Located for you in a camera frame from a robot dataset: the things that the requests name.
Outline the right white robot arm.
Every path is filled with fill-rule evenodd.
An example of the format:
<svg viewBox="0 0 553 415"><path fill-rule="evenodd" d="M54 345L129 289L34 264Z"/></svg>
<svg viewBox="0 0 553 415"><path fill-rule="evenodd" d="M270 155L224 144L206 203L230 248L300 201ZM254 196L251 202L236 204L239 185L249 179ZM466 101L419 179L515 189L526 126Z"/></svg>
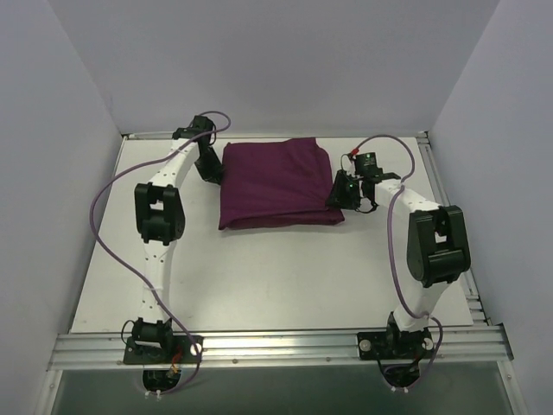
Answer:
<svg viewBox="0 0 553 415"><path fill-rule="evenodd" d="M470 267L464 216L459 207L444 207L425 198L393 173L356 177L340 169L326 204L357 210L363 197L370 202L371 213L387 209L388 259L399 305L390 314L383 338L386 351L401 357L414 348L414 335L429 326L442 294ZM407 294L399 281L394 249L393 220L397 216L407 220L405 259L410 277L416 282Z"/></svg>

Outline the purple surgical wrap cloth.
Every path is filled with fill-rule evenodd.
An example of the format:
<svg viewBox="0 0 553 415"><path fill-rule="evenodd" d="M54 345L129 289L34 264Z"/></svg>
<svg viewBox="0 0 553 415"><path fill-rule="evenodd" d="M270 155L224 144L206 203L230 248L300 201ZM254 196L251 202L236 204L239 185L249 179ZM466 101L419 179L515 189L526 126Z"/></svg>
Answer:
<svg viewBox="0 0 553 415"><path fill-rule="evenodd" d="M334 226L345 220L340 209L326 205L332 168L314 137L230 143L222 163L220 231Z"/></svg>

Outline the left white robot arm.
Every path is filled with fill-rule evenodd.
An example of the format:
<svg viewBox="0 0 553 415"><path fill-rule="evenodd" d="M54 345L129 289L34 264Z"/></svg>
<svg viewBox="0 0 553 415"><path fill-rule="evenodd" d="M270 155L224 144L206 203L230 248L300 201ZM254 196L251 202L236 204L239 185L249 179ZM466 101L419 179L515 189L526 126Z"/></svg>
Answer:
<svg viewBox="0 0 553 415"><path fill-rule="evenodd" d="M174 131L166 156L135 164L116 175L121 179L140 169L157 167L148 181L139 182L133 190L135 223L143 243L144 270L139 271L125 261L119 261L142 280L146 291L146 304L135 323L138 330L144 326L171 330L176 324L186 337L192 336L168 305L172 260L186 226L180 186L193 167L204 181L221 182L222 164L213 150L213 139L218 132L210 118L196 116L189 126Z"/></svg>

